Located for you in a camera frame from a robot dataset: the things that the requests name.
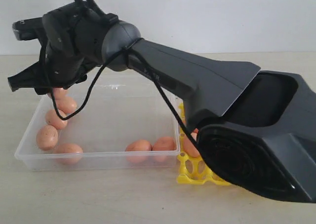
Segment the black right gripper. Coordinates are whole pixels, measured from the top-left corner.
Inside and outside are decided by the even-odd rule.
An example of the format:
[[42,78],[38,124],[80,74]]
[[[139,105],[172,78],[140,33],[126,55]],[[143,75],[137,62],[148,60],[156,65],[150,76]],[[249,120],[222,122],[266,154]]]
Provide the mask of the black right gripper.
[[84,61],[81,54],[66,56],[64,52],[47,45],[40,53],[39,61],[20,73],[8,77],[12,92],[18,89],[34,89],[38,95],[50,92],[50,88],[67,89],[79,79]]

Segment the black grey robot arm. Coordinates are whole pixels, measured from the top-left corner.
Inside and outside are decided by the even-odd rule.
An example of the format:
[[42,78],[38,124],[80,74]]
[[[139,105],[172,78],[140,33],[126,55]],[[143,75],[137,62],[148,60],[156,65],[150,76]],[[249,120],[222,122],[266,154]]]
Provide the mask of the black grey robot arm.
[[12,91],[47,94],[86,80],[94,67],[132,69],[181,98],[178,123],[220,178],[278,201],[316,201],[316,94],[295,73],[218,61],[156,44],[132,24],[83,2],[12,25],[37,39],[38,62],[8,78]]

